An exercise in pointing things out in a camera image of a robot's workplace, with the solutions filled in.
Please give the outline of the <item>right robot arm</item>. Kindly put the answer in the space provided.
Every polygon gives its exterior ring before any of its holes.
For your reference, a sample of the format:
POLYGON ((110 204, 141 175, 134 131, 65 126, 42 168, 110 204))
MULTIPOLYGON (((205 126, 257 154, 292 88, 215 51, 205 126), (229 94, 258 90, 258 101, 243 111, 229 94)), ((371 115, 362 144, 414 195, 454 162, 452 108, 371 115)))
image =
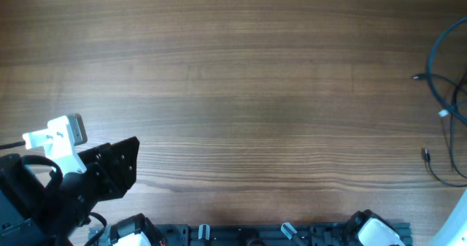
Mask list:
MULTIPOLYGON (((407 245, 402 232, 371 210, 357 211, 342 232, 345 245, 407 245)), ((466 191, 429 245, 466 245, 466 191)))

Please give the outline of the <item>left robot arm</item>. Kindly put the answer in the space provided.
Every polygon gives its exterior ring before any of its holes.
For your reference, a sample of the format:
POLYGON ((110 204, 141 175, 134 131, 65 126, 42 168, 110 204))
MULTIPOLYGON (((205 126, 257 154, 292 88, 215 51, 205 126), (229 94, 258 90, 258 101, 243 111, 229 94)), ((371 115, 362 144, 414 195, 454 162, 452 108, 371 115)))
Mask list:
POLYGON ((100 201, 124 197, 136 182, 140 142, 131 137, 79 152, 83 173, 65 173, 40 155, 1 157, 1 244, 69 245, 69 236, 95 218, 100 201))

